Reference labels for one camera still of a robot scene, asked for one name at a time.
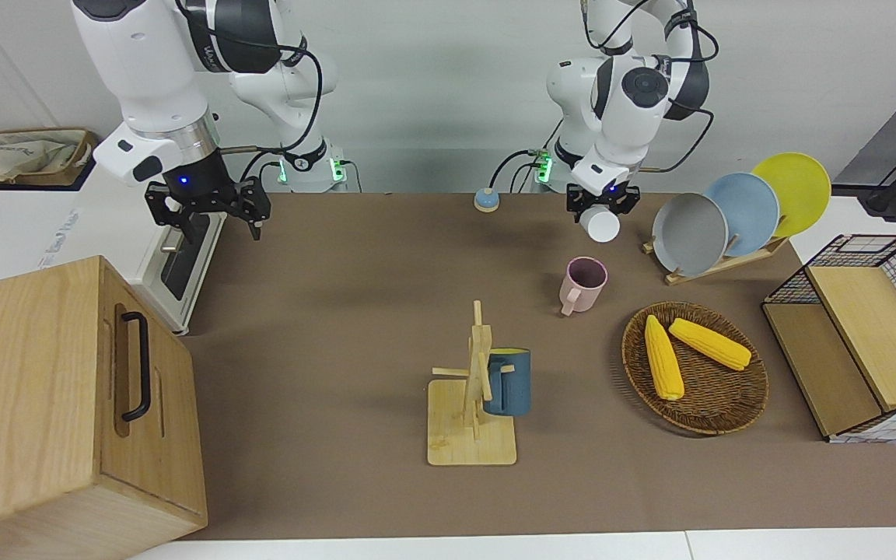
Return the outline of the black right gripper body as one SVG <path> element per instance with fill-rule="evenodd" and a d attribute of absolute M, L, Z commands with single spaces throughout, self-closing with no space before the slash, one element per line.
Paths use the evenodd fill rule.
<path fill-rule="evenodd" d="M 161 174 L 154 188 L 166 191 L 184 210 L 226 212 L 237 201 L 237 188 L 220 149 Z"/>

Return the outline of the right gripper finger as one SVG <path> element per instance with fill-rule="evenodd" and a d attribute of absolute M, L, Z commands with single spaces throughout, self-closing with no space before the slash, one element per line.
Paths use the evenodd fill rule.
<path fill-rule="evenodd" d="M 262 180 L 248 177 L 238 182 L 239 209 L 253 239 L 260 239 L 264 221 L 271 215 L 271 202 L 264 191 Z"/>
<path fill-rule="evenodd" d="M 193 243 L 194 226 L 192 226 L 190 221 L 189 209 L 186 207 L 184 210 L 173 210 L 167 204 L 168 198 L 170 198 L 170 189 L 166 184 L 163 184 L 163 182 L 149 182 L 147 184 L 145 201 L 156 225 L 177 228 L 188 243 Z"/>

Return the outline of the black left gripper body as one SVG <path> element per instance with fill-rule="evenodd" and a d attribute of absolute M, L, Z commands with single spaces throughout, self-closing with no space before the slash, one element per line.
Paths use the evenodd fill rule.
<path fill-rule="evenodd" d="M 620 198 L 622 198 L 622 185 L 615 182 L 602 187 L 599 194 L 593 194 L 585 187 L 582 191 L 583 208 L 590 208 L 594 205 L 616 206 Z"/>

